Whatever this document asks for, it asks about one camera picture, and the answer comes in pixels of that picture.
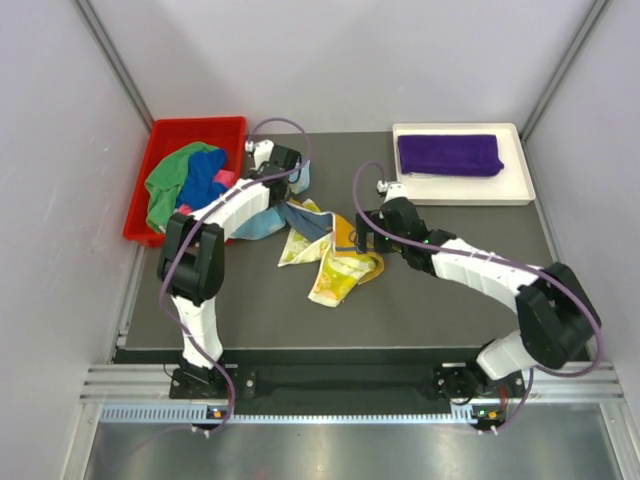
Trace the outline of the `yellow cartoon print towel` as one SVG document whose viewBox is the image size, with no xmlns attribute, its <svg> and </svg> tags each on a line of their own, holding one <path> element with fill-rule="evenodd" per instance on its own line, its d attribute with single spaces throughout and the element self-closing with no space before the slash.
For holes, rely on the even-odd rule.
<svg viewBox="0 0 640 480">
<path fill-rule="evenodd" d="M 355 248 L 355 228 L 343 217 L 319 210 L 311 200 L 292 199 L 253 216 L 231 234 L 233 239 L 261 240 L 288 226 L 314 241 L 331 233 L 339 251 Z"/>
</svg>

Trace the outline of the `purple towel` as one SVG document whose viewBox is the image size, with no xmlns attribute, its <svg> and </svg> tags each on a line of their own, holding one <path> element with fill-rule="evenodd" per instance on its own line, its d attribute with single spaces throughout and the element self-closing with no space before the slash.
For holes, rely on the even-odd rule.
<svg viewBox="0 0 640 480">
<path fill-rule="evenodd" d="M 405 174 L 487 178 L 504 169 L 494 135 L 401 135 L 397 146 Z"/>
</svg>

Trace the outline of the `lime green print towel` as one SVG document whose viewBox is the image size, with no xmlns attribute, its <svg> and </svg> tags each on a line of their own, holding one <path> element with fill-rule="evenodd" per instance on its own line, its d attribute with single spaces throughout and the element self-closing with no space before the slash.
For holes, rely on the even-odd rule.
<svg viewBox="0 0 640 480">
<path fill-rule="evenodd" d="M 279 267 L 319 263 L 308 299 L 324 307 L 338 307 L 356 287 L 376 279 L 384 271 L 377 254 L 359 254 L 352 246 L 339 251 L 331 233 L 310 241 L 291 229 L 278 261 Z"/>
</svg>

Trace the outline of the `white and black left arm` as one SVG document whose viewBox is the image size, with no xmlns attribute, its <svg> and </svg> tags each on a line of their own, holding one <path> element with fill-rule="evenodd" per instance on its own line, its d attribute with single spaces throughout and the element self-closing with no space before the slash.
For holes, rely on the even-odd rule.
<svg viewBox="0 0 640 480">
<path fill-rule="evenodd" d="M 290 196 L 290 176 L 304 167 L 300 152 L 271 141 L 250 142 L 254 160 L 241 178 L 209 205 L 169 219 L 157 274 L 159 302 L 172 301 L 172 316 L 183 335 L 174 371 L 175 398 L 223 398 L 233 381 L 220 362 L 223 346 L 216 319 L 216 296 L 225 277 L 225 243 L 239 227 Z"/>
</svg>

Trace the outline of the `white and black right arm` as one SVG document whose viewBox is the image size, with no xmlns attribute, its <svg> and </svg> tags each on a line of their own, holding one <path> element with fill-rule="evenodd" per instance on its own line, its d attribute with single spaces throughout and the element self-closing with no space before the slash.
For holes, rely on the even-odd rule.
<svg viewBox="0 0 640 480">
<path fill-rule="evenodd" d="M 356 248 L 397 253 L 412 269 L 466 286 L 516 315 L 515 331 L 485 344 L 461 369 L 469 397 L 490 395 L 523 370 L 559 371 L 590 340 L 602 340 L 601 320 L 570 267 L 519 264 L 477 249 L 428 228 L 405 197 L 388 199 L 378 210 L 358 210 Z"/>
</svg>

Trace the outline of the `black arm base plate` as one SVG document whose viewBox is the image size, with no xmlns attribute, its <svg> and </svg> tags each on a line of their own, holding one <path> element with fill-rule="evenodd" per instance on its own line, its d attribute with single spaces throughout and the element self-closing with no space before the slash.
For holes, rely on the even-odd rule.
<svg viewBox="0 0 640 480">
<path fill-rule="evenodd" d="M 408 392 L 427 401 L 464 405 L 475 398 L 523 392 L 519 374 L 493 381 L 469 365 L 339 364 L 240 365 L 197 374 L 187 368 L 173 372 L 173 399 L 213 399 L 228 395 L 238 401 L 272 399 L 278 393 Z"/>
</svg>

